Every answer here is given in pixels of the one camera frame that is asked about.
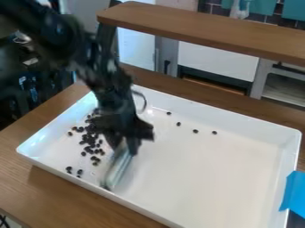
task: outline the shelf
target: shelf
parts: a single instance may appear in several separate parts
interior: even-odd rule
[[[305,66],[302,30],[137,2],[100,11],[97,19],[116,27]]]
[[[270,74],[262,97],[305,107],[305,82]]]
[[[190,78],[190,77],[183,77],[183,80],[188,81],[188,82],[192,82],[192,83],[196,83],[196,84],[201,85],[201,86],[205,86],[205,87],[210,87],[210,88],[215,88],[215,89],[218,89],[218,90],[226,91],[226,92],[229,92],[229,93],[232,93],[232,94],[244,95],[243,91],[239,91],[237,89],[233,89],[233,88],[230,88],[230,87],[227,87],[227,86],[223,86],[223,85],[216,85],[216,84],[213,84],[213,83],[210,83],[210,82],[205,82],[205,81],[194,79],[194,78]]]

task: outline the blue object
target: blue object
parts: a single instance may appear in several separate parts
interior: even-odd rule
[[[305,218],[305,173],[293,171],[287,177],[284,199],[279,210],[286,209]]]
[[[225,9],[231,9],[234,0],[222,0],[221,7]],[[250,12],[264,14],[264,15],[273,15],[274,10],[276,9],[276,0],[253,0],[250,3]]]
[[[284,0],[283,18],[305,20],[304,0]]]

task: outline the wooden shelf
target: wooden shelf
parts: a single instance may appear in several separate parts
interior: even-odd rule
[[[99,22],[161,37],[305,66],[305,31],[154,4],[126,2]]]

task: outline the blue tape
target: blue tape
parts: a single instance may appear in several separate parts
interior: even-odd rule
[[[305,218],[305,173],[293,171],[287,177],[280,211],[290,209]]]

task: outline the cable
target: cable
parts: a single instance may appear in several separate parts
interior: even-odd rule
[[[143,105],[142,109],[140,110],[140,112],[138,113],[138,114],[142,114],[142,113],[146,110],[146,107],[147,107],[147,100],[146,100],[145,96],[144,96],[142,93],[138,92],[138,91],[132,90],[132,94],[137,95],[137,96],[140,96],[140,97],[143,98],[143,100],[144,100],[144,105]]]
[[[1,220],[0,227],[4,226],[5,228],[11,228],[11,226],[6,222],[6,216],[0,215],[0,220]]]

